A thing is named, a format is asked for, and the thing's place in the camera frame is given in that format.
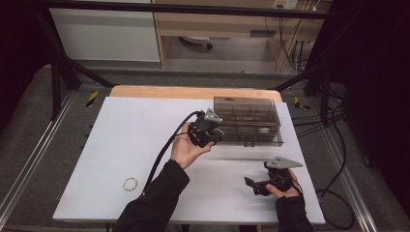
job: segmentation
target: hand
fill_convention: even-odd
[[[290,173],[290,176],[292,177],[293,185],[297,186],[298,185],[298,183],[297,183],[298,178],[295,176],[295,173],[293,173],[293,171],[291,169],[289,169],[289,173]],[[274,187],[273,185],[268,184],[268,185],[266,185],[266,189],[271,194],[275,195],[277,198],[281,198],[283,196],[285,196],[285,197],[299,196],[299,192],[297,192],[294,187],[290,188],[286,192],[283,192],[283,191],[277,189],[276,187]]]
[[[193,145],[188,137],[188,127],[190,123],[185,123],[181,128],[180,135],[177,135],[172,142],[171,159],[178,162],[183,168],[189,167],[200,155],[211,151],[214,142],[210,142],[205,147],[200,148]]]

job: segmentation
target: gray floor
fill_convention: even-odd
[[[266,89],[274,87],[296,74],[275,69],[275,59],[268,52],[266,41],[213,39],[213,50],[204,46],[183,42],[173,38],[168,52],[168,67],[141,67],[141,64],[126,70],[105,70],[99,67],[96,73],[121,84],[203,86]],[[6,228],[20,231],[97,231],[104,225],[68,224],[52,219],[59,193],[69,181],[76,161],[81,154],[81,146],[86,143],[86,135],[99,113],[103,98],[109,89],[95,85],[94,81],[82,76],[83,87],[74,93],[73,103],[59,130],[48,145],[31,181],[22,193],[10,215]],[[302,90],[304,83],[298,83],[283,91],[282,97],[294,123],[311,122],[315,118],[312,110],[294,106],[294,97],[308,102]],[[93,90],[100,93],[93,107],[85,107]],[[332,105],[338,102],[331,100]],[[0,137],[0,199],[4,199],[12,187],[19,171],[29,159],[40,140],[51,115],[51,92],[49,70],[38,72],[33,83],[15,110],[12,121]],[[410,231],[410,222],[403,213],[377,169],[365,166],[364,157],[348,122],[337,123],[347,144],[348,168],[366,202],[369,212],[379,231]],[[314,125],[297,126],[296,132],[305,131]],[[337,138],[335,130],[331,133]],[[316,189],[324,188],[337,172],[322,131],[300,137],[307,168]],[[331,190],[343,195],[344,187],[337,181]],[[325,197],[323,210],[332,221],[346,224],[349,213],[346,207],[331,195]],[[316,225],[317,231],[338,231],[330,224]],[[276,226],[264,226],[264,231],[276,231]],[[362,231],[355,221],[352,231]]]

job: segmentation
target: wooden table edge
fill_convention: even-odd
[[[234,97],[270,99],[282,102],[280,93],[274,90],[258,90],[249,88],[199,88],[180,86],[140,86],[118,85],[112,88],[110,97],[153,98],[153,99],[213,99],[214,97]]]

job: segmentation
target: metal bracket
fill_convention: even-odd
[[[265,164],[266,167],[276,168],[276,169],[285,169],[290,167],[301,167],[303,164],[296,162],[294,160],[276,157],[273,160],[267,161]]]

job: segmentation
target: small ring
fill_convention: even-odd
[[[133,186],[132,188],[127,188],[127,187],[126,187],[128,181],[134,181],[134,186]],[[124,182],[124,184],[123,184],[123,189],[124,189],[125,191],[132,191],[132,190],[136,189],[137,186],[138,186],[138,181],[137,181],[134,177],[129,177],[129,179],[127,179],[127,180]]]

